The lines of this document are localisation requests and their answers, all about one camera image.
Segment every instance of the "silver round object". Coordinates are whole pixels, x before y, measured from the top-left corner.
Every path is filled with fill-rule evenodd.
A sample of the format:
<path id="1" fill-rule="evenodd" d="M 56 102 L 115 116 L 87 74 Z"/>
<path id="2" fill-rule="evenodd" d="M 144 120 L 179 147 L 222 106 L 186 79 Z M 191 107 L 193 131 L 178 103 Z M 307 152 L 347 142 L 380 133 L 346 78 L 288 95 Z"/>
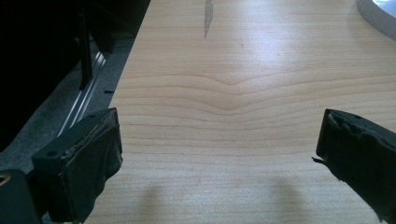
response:
<path id="1" fill-rule="evenodd" d="M 375 29 L 396 40 L 396 0 L 358 0 L 357 7 Z"/>

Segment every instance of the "table surface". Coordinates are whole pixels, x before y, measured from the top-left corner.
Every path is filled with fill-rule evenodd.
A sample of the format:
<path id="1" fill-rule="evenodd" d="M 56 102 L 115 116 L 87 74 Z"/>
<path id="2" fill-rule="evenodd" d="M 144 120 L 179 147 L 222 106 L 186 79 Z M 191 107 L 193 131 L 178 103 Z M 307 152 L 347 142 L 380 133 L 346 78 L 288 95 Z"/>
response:
<path id="1" fill-rule="evenodd" d="M 379 223 L 311 157 L 326 108 L 396 131 L 395 72 L 353 0 L 152 0 L 86 223 Z"/>

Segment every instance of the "gray mark on table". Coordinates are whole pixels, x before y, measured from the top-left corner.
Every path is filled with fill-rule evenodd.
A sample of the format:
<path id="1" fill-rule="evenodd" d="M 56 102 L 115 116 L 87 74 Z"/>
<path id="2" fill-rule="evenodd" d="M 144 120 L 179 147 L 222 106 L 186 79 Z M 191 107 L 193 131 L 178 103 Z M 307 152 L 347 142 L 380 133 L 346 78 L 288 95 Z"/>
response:
<path id="1" fill-rule="evenodd" d="M 212 0 L 206 0 L 205 2 L 205 34 L 204 38 L 206 38 L 207 32 L 209 32 L 210 23 L 213 19 L 213 3 Z"/>

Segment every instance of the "light wood surface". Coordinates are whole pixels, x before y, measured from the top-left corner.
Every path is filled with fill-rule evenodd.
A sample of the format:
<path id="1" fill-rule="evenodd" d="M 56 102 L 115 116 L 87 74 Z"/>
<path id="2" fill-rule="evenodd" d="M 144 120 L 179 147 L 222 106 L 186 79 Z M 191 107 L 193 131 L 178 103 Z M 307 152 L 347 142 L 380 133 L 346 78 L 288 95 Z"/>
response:
<path id="1" fill-rule="evenodd" d="M 379 223 L 311 157 L 325 108 L 396 131 L 395 73 L 353 0 L 151 0 L 86 223 Z"/>

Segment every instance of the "floor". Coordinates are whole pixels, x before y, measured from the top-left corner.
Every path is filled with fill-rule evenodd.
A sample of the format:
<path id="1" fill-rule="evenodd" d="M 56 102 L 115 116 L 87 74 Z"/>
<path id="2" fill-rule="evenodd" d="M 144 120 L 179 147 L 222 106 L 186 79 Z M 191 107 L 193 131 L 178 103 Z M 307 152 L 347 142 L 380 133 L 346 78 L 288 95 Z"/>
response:
<path id="1" fill-rule="evenodd" d="M 126 10 L 133 1 L 119 1 L 115 8 L 119 9 L 121 18 L 138 30 L 148 1 L 142 1 L 139 13 Z M 90 91 L 79 89 L 81 80 L 81 64 L 64 77 L 55 91 L 37 109 L 25 123 L 14 141 L 0 153 L 0 170 L 19 169 L 26 174 L 33 169 L 31 157 L 39 149 L 67 130 L 70 120 L 79 117 L 75 122 L 87 115 L 109 107 L 113 93 L 117 87 L 122 69 L 131 53 L 134 35 L 126 32 L 120 26 L 110 29 L 115 47 L 113 52 L 100 52 L 95 41 L 91 38 L 93 79 L 90 81 Z M 78 115 L 76 108 L 81 105 Z M 43 223 L 53 223 L 48 215 L 44 215 Z"/>

